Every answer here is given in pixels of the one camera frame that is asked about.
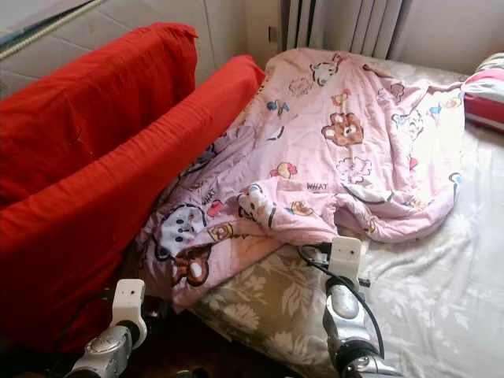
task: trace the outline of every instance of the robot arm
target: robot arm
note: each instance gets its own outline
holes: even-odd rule
[[[306,255],[305,249],[314,249],[327,255],[317,261]],[[338,236],[332,243],[301,246],[299,255],[308,263],[325,272],[331,278],[326,282],[326,303],[323,324],[328,334],[328,350],[332,364],[340,378],[381,378],[402,376],[385,364],[381,334],[376,319],[358,294],[359,285],[369,282],[358,279],[361,259],[361,242],[355,238]],[[375,325],[379,348],[365,327],[368,311]]]
[[[147,335],[141,316],[144,291],[142,280],[117,282],[110,326],[86,345],[84,356],[65,378],[115,378],[126,369],[132,350]]]

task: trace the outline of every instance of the bear illustration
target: bear illustration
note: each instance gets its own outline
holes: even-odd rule
[[[333,113],[331,124],[322,128],[322,135],[337,146],[351,146],[362,143],[364,129],[353,113]]]
[[[233,236],[233,227],[229,223],[218,224],[208,230],[208,233],[216,242],[229,239]]]
[[[210,251],[210,246],[202,246],[179,253],[172,266],[172,286],[177,285],[183,277],[191,286],[203,285],[209,275]]]

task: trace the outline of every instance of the radiator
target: radiator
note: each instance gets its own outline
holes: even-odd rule
[[[286,48],[309,46],[386,58],[402,0],[290,0]]]

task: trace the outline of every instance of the white bracket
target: white bracket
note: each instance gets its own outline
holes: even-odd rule
[[[147,326],[142,319],[142,302],[145,293],[145,283],[142,280],[122,279],[117,281],[116,293],[113,296],[112,321],[113,327],[120,321],[132,321],[139,328],[139,339],[133,349],[139,347],[147,337]]]
[[[336,236],[332,240],[329,270],[338,276],[346,277],[359,290],[358,270],[361,264],[361,245],[359,239]]]

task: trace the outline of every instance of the gray floral sheet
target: gray floral sheet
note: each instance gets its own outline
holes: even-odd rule
[[[405,81],[465,79],[370,60]],[[457,203],[437,232],[399,244],[363,239],[360,276],[372,282],[366,300],[384,334],[387,361],[405,376],[504,374],[504,135],[467,124],[462,164]],[[303,376],[334,377],[322,327],[325,280],[293,247],[282,246],[192,311]]]

